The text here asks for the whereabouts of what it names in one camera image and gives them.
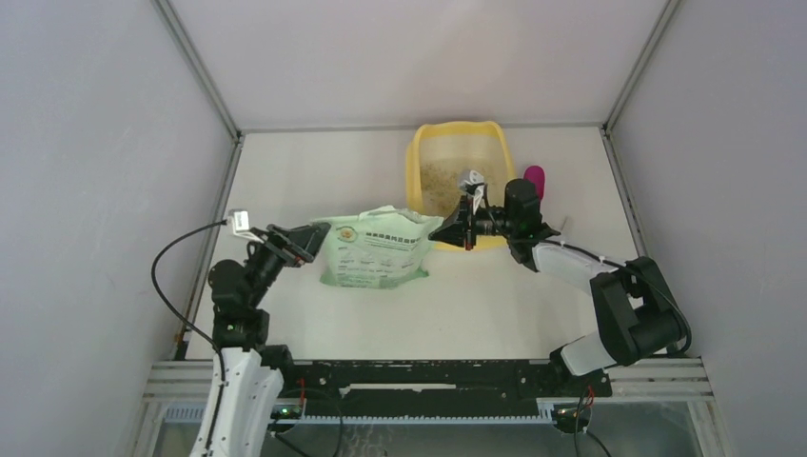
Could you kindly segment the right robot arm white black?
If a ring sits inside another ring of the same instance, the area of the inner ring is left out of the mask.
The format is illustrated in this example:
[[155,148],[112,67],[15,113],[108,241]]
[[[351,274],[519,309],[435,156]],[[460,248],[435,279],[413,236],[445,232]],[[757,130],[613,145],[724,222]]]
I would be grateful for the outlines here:
[[596,330],[550,354],[550,383],[558,394],[576,395],[595,371],[631,366],[672,345],[689,348],[691,327],[653,259],[618,262],[569,244],[543,220],[529,180],[509,181],[500,206],[490,205],[483,181],[466,180],[460,189],[457,206],[430,240],[471,250],[482,236],[501,237],[517,264],[561,279],[592,300]]

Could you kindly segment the pink plastic litter scoop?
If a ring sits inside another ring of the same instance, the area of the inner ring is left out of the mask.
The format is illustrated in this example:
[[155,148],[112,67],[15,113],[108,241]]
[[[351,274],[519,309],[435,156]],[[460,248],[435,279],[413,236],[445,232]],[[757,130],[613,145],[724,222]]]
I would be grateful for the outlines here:
[[546,175],[542,167],[533,165],[525,169],[523,178],[533,184],[535,192],[540,200],[543,200],[545,194]]

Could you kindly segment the green cat litter bag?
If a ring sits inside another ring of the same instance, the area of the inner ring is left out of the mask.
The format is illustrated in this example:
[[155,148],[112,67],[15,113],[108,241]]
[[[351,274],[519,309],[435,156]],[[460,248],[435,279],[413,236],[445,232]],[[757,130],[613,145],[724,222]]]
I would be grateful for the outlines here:
[[358,215],[318,218],[330,230],[320,254],[325,270],[320,281],[340,288],[393,289],[426,278],[423,261],[435,243],[429,235],[441,216],[382,206]]

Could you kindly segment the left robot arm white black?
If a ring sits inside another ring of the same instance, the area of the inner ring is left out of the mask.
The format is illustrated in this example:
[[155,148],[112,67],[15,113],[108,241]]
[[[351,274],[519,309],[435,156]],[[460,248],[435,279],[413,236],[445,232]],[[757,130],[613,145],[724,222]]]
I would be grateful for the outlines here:
[[234,224],[234,235],[247,239],[246,259],[221,260],[207,277],[215,362],[191,455],[260,454],[276,400],[298,382],[287,347],[266,343],[270,315],[260,305],[284,269],[315,260],[330,229],[327,222],[264,229]]

